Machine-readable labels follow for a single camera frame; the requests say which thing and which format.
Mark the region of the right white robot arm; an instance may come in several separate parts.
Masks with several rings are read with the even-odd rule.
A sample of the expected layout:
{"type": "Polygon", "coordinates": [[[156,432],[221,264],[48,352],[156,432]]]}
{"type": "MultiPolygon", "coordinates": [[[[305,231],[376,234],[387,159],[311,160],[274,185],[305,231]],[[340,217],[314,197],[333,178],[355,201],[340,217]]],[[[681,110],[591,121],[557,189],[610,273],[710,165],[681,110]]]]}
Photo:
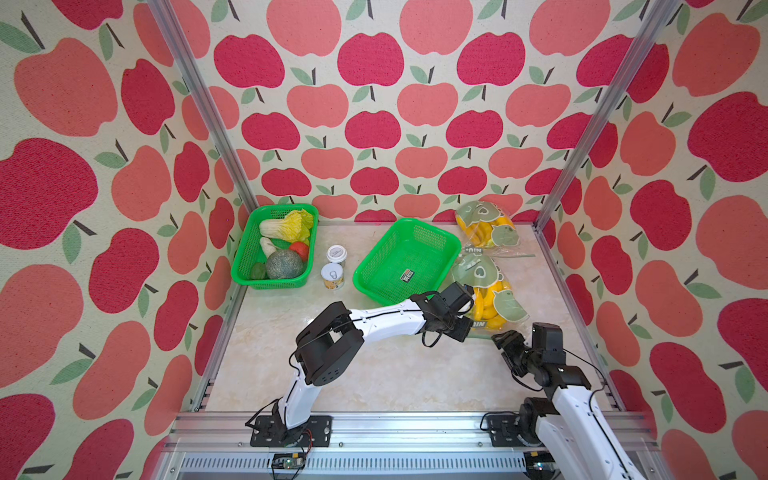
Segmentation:
{"type": "Polygon", "coordinates": [[[515,330],[495,334],[512,378],[530,375],[545,396],[528,398],[517,416],[522,442],[540,444],[564,479],[642,479],[596,403],[596,391],[581,368],[567,363],[563,331],[536,322],[531,341],[515,330]]]}

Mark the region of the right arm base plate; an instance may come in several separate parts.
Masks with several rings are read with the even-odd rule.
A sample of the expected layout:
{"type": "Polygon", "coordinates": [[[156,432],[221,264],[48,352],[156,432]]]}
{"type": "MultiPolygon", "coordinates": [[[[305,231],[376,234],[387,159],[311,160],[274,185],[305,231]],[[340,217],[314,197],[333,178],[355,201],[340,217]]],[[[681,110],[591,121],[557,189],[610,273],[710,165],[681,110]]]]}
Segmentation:
{"type": "Polygon", "coordinates": [[[493,447],[538,447],[540,440],[513,411],[487,412],[479,429],[488,434],[493,447]]]}

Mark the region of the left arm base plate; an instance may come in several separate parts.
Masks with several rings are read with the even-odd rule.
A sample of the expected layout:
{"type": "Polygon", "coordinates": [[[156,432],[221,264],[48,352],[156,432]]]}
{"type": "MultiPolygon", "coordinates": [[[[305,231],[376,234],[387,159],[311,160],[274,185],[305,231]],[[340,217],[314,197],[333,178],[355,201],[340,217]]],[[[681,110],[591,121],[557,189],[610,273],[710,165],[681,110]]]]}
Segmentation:
{"type": "Polygon", "coordinates": [[[291,448],[328,447],[333,417],[313,415],[304,424],[287,429],[277,414],[253,416],[245,426],[252,430],[252,447],[291,448]]]}

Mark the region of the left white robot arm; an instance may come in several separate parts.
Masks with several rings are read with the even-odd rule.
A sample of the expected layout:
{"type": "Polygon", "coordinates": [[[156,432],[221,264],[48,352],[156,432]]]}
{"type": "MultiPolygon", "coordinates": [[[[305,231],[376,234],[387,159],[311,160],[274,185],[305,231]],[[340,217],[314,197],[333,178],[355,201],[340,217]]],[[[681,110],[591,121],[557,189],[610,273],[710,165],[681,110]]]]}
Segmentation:
{"type": "Polygon", "coordinates": [[[429,337],[464,341],[473,326],[473,306],[470,288],[457,282],[440,292],[414,294],[375,309],[350,309],[341,301],[330,304],[296,337],[288,360],[295,376],[273,408],[277,422],[286,430],[307,423],[321,388],[338,379],[366,344],[399,336],[419,336],[427,348],[434,346],[429,337]]]}

